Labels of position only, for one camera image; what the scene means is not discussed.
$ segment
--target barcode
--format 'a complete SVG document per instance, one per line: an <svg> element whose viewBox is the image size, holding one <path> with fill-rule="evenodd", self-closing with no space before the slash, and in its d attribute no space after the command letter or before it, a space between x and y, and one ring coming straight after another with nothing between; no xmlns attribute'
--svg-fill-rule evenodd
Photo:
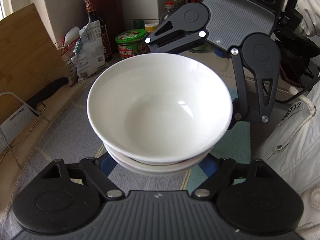
<svg viewBox="0 0 320 240"><path fill-rule="evenodd" d="M88 77L87 72L79 73L79 75L80 75L81 78L86 78L86 77Z"/></svg>

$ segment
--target ribbed gray panel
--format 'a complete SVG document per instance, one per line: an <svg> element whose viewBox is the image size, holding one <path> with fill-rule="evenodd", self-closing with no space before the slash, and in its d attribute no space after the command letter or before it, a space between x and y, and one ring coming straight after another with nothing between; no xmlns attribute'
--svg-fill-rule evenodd
<svg viewBox="0 0 320 240"><path fill-rule="evenodd" d="M228 51L253 33L269 35L275 15L248 0L203 0L210 11L207 40Z"/></svg>
<svg viewBox="0 0 320 240"><path fill-rule="evenodd" d="M235 232L209 202L191 199L185 191L159 193L132 191L125 200L108 202L92 223L73 233L22 232L15 240L302 240L293 232L273 237Z"/></svg>

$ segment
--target drawstring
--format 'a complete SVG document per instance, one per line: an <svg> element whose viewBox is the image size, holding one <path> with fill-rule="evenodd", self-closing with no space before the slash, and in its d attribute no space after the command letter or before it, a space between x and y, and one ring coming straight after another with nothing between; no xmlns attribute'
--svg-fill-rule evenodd
<svg viewBox="0 0 320 240"><path fill-rule="evenodd" d="M295 95L298 93L298 90L295 87L290 87L289 88L289 92L292 95ZM312 101L307 98L304 95L300 95L299 98L301 99L302 102L304 102L308 108L309 108L309 115L307 116L307 118L305 120L303 120L300 125L294 130L294 132L292 133L292 135L286 140L286 142L282 145L278 145L273 152L279 152L282 149L284 149L285 147L287 147L287 145L291 142L291 140L294 138L294 136L299 132L299 130L301 129L302 126L304 126L312 117L314 117L316 115L316 111L317 108L316 106L312 103Z"/></svg>
<svg viewBox="0 0 320 240"><path fill-rule="evenodd" d="M319 193L320 193L320 187L314 188L311 192L311 199L310 199L310 205L317 211L320 211L320 202L316 201L315 196ZM319 230L320 230L320 224L317 224L315 226L311 226L310 228L302 229L302 230L298 228L296 231L299 235L303 236L310 233L315 233Z"/></svg>

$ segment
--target black cable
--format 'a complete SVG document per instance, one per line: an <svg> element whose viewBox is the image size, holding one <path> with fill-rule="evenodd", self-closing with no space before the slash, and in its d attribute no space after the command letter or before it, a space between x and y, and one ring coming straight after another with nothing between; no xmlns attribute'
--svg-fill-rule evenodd
<svg viewBox="0 0 320 240"><path fill-rule="evenodd" d="M275 99L275 102L276 103L279 103L279 104L287 104L289 103L290 101L292 100L295 100L296 98L298 98L299 96L301 96L304 92L306 92L308 89L310 89L311 87L313 87L315 84L317 84L318 82L320 81L320 76L318 76L311 84L309 84L307 87L305 87L304 89L302 89L299 93L297 93L296 95L290 97L289 99L287 100L284 100L284 101L281 101L281 100L277 100ZM268 94L268 91L264 85L264 83L262 83L262 87L263 87L263 90L265 91L266 94Z"/></svg>

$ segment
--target white glove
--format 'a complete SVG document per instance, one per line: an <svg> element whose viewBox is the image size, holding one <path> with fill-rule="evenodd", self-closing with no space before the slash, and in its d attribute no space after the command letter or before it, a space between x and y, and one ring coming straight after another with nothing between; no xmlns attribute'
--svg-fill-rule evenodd
<svg viewBox="0 0 320 240"><path fill-rule="evenodd" d="M320 0L298 0L296 9L303 20L296 32L304 36L320 36Z"/></svg>

